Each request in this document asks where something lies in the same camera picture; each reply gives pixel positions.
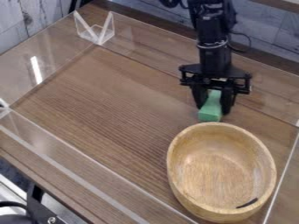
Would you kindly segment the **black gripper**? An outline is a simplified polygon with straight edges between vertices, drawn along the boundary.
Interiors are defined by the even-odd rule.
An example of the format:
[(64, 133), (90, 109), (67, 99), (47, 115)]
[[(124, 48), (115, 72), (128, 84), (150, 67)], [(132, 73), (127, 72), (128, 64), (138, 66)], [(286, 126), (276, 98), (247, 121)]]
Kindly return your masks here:
[(199, 51), (200, 63), (179, 67), (180, 83), (183, 86), (191, 87), (198, 109), (202, 108), (208, 99), (206, 88), (222, 90), (222, 113), (227, 115), (234, 104), (234, 94), (248, 95), (251, 92), (251, 74), (232, 65), (232, 53), (226, 45), (218, 48), (199, 47)]

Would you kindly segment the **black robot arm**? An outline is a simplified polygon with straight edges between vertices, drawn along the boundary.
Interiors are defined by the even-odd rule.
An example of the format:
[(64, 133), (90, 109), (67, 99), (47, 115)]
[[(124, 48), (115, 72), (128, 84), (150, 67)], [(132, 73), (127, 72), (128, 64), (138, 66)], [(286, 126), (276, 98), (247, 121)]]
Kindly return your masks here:
[(234, 47), (230, 44), (236, 20), (236, 11), (231, 0), (159, 0), (167, 8), (180, 5), (191, 16), (194, 30), (198, 33), (196, 48), (200, 62), (180, 65), (180, 84), (191, 88), (198, 109), (208, 100), (208, 91), (219, 90), (219, 105), (227, 115), (239, 94), (248, 95), (251, 74), (232, 65)]

